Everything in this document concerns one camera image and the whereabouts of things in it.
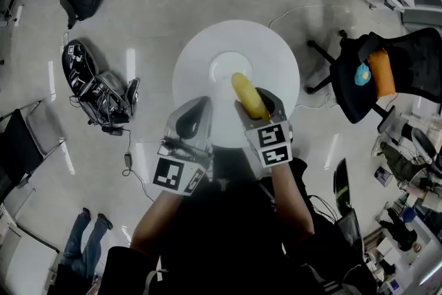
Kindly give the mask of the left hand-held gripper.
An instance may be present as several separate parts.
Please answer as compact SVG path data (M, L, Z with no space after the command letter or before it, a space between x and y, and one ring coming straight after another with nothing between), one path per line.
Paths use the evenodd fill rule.
M213 153L206 148L211 133L213 105L207 96L196 97L173 111L166 127L192 146L164 137L157 152L152 183L164 191L190 196L212 167Z

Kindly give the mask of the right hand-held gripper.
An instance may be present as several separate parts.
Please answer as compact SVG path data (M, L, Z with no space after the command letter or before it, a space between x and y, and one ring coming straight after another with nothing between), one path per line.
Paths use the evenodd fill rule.
M271 91L260 87L256 90L273 123L256 128L258 121L251 118L241 101L236 100L234 106L245 130L245 136L264 168L290 162L293 160L291 124L287 121L284 104Z

